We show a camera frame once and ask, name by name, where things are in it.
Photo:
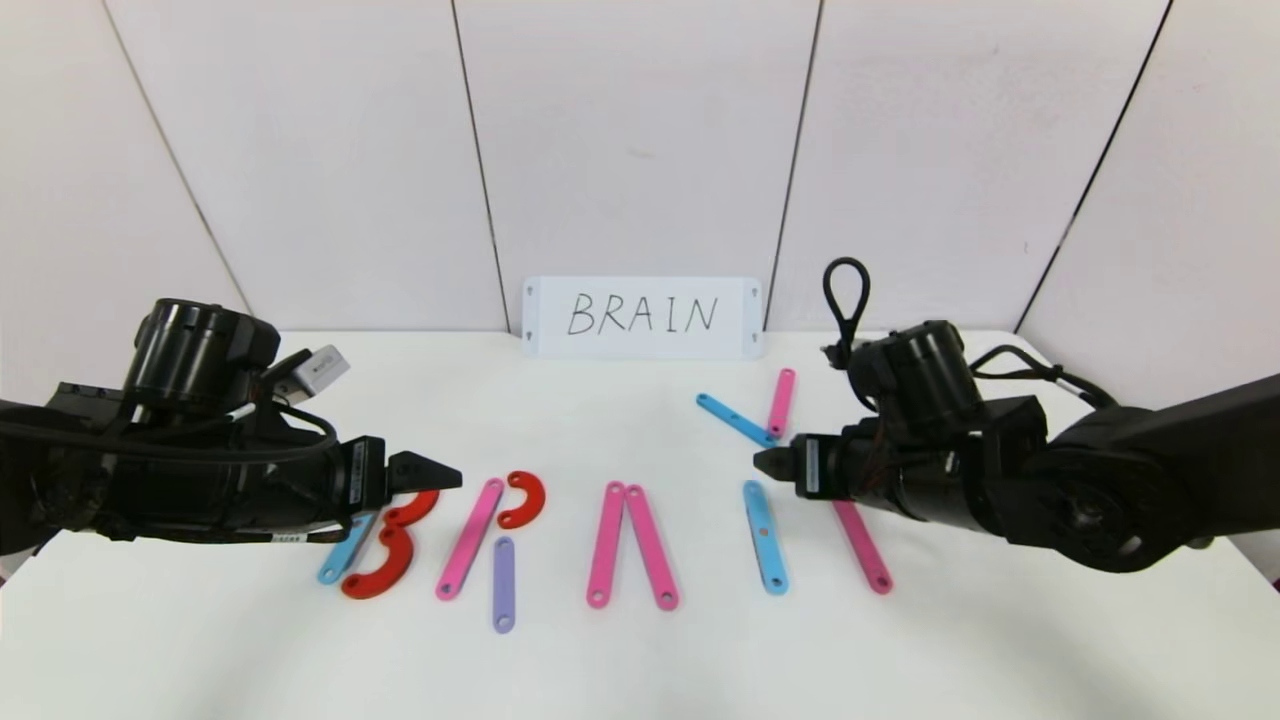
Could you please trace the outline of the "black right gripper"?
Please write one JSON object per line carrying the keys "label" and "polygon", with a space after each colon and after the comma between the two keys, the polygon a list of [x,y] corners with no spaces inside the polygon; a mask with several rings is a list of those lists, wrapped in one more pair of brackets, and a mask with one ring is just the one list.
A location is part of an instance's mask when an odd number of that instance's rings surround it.
{"label": "black right gripper", "polygon": [[794,483],[799,497],[860,503],[924,521],[902,489],[904,447],[915,437],[887,421],[858,421],[836,434],[805,433],[788,446],[760,450],[753,466]]}

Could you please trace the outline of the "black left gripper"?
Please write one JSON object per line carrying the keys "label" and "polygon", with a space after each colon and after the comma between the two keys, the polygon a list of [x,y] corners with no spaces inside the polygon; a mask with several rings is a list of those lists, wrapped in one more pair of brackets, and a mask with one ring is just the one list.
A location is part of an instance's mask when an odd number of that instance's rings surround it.
{"label": "black left gripper", "polygon": [[300,534],[348,525],[388,498],[456,489],[463,474],[401,451],[385,461],[385,442],[361,437],[310,457],[246,466],[233,484],[223,528],[255,534]]}

